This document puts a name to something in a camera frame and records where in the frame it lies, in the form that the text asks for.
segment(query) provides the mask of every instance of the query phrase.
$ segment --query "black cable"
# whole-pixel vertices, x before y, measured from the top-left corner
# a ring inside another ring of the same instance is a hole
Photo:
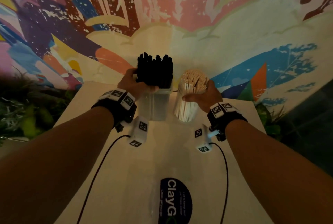
[[[98,169],[97,169],[97,171],[96,171],[96,173],[95,173],[95,175],[94,175],[94,178],[93,178],[93,180],[91,181],[91,184],[90,184],[90,187],[89,187],[88,193],[87,193],[87,195],[86,195],[86,199],[84,200],[84,203],[83,203],[83,206],[82,206],[81,213],[80,213],[80,215],[79,215],[79,218],[78,218],[77,224],[80,223],[80,220],[81,220],[81,217],[82,217],[82,214],[83,214],[83,210],[84,210],[84,208],[85,208],[85,206],[86,206],[86,203],[87,203],[87,200],[88,200],[88,197],[89,197],[89,194],[90,194],[91,188],[93,187],[93,184],[94,184],[95,178],[97,177],[97,174],[98,174],[98,172],[100,171],[100,168],[102,167],[102,164],[103,164],[103,162],[104,162],[104,160],[105,160],[105,158],[106,158],[106,155],[108,154],[108,152],[110,151],[110,149],[112,148],[112,146],[113,146],[113,145],[114,145],[119,139],[121,139],[121,138],[123,138],[123,137],[128,137],[128,138],[130,138],[131,136],[130,136],[130,135],[122,135],[121,137],[117,138],[117,139],[111,144],[111,146],[108,148],[108,150],[106,151],[106,153],[105,153],[105,155],[104,155],[104,157],[103,157],[103,159],[102,159],[102,161],[101,161],[101,164],[98,166]]]
[[[229,191],[229,173],[228,173],[228,165],[227,165],[227,159],[225,158],[224,152],[223,150],[220,148],[220,146],[218,146],[218,148],[221,150],[223,157],[224,157],[224,162],[225,162],[225,169],[227,171],[227,192],[225,193],[225,202],[224,202],[224,207],[223,207],[223,213],[222,213],[222,218],[221,218],[221,222],[220,224],[223,223],[223,219],[224,219],[224,214],[225,214],[225,207],[227,206],[227,200],[228,200],[228,191]]]

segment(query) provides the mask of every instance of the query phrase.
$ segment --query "person's right hand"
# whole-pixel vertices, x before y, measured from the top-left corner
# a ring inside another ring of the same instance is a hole
[[[209,113],[210,107],[217,102],[222,102],[222,95],[219,90],[215,87],[213,80],[208,81],[208,87],[205,93],[202,94],[188,94],[182,98],[187,102],[195,102],[199,105],[201,110]]]

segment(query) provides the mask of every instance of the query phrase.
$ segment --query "plastic container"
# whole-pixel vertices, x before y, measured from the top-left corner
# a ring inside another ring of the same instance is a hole
[[[166,120],[172,86],[173,83],[170,89],[159,89],[153,94],[144,94],[138,101],[139,115],[148,120]]]

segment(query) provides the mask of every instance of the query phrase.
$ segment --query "bundle of wooden stirrers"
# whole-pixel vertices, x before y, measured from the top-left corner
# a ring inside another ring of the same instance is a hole
[[[207,89],[209,78],[201,70],[186,70],[178,84],[178,94],[174,106],[174,114],[183,122],[190,122],[195,117],[198,104],[185,102],[181,98],[187,94],[201,94]]]

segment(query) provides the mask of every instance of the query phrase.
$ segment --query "tabletop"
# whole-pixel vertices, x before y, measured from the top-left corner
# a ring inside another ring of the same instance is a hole
[[[115,85],[86,82],[56,125],[86,112],[100,95],[115,88]],[[227,184],[223,155],[217,146],[213,146],[209,153],[195,149],[198,142],[194,130],[202,123],[208,126],[209,121],[204,112],[198,111],[194,121],[180,122],[172,113],[176,95],[170,95],[166,120],[150,121],[145,144],[132,147],[126,138],[122,138],[111,148],[96,177],[80,224],[158,223],[160,181],[164,178],[176,178],[188,188],[193,203],[189,223],[220,223]],[[238,108],[250,124],[265,132],[252,102],[225,101]],[[87,190],[106,150],[128,131],[129,128],[121,133],[111,131],[91,173],[56,224],[77,222]],[[248,187],[228,142],[218,142],[215,137],[213,142],[224,151],[229,171],[223,223],[273,223]]]

